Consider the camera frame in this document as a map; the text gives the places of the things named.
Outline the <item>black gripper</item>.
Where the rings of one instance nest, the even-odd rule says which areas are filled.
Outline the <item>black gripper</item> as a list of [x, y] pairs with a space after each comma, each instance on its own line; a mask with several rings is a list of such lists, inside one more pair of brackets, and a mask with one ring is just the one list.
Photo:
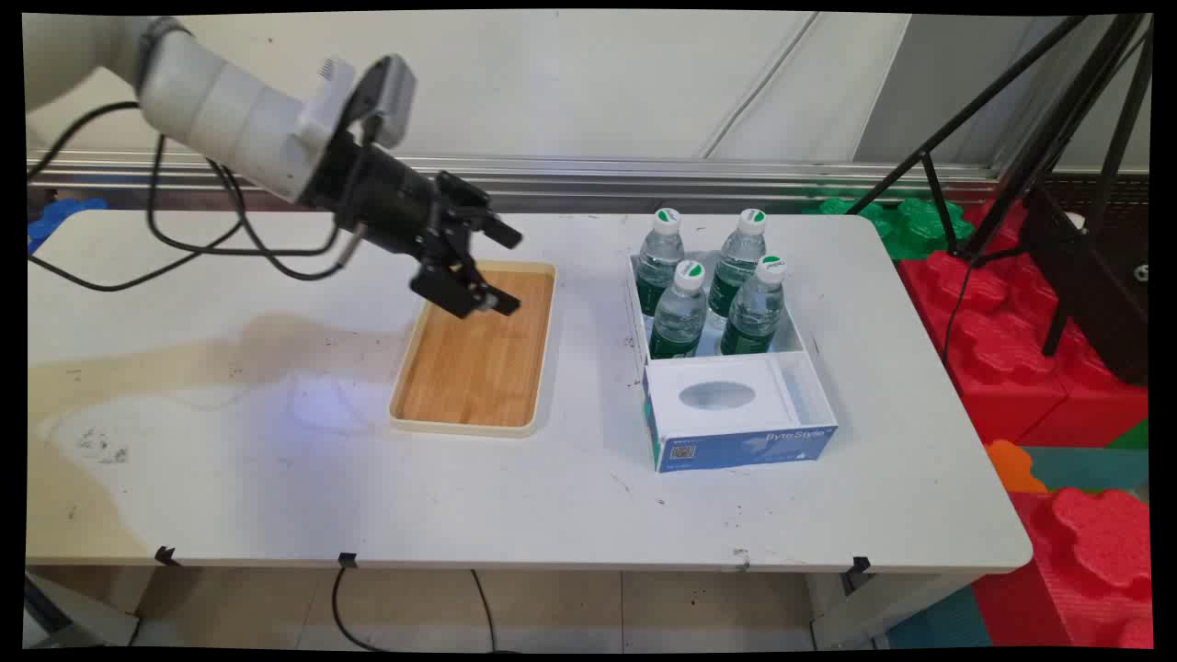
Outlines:
[[360, 146], [350, 131], [331, 138], [302, 188], [302, 206], [333, 212], [337, 225], [350, 232], [364, 223], [366, 241], [414, 258], [408, 290], [445, 313], [458, 319], [480, 311], [514, 315], [521, 302], [485, 280], [470, 252], [471, 236], [430, 233], [430, 213], [439, 200], [450, 217], [505, 249], [524, 239], [496, 214], [483, 188], [444, 168], [433, 179], [420, 176], [378, 146]]

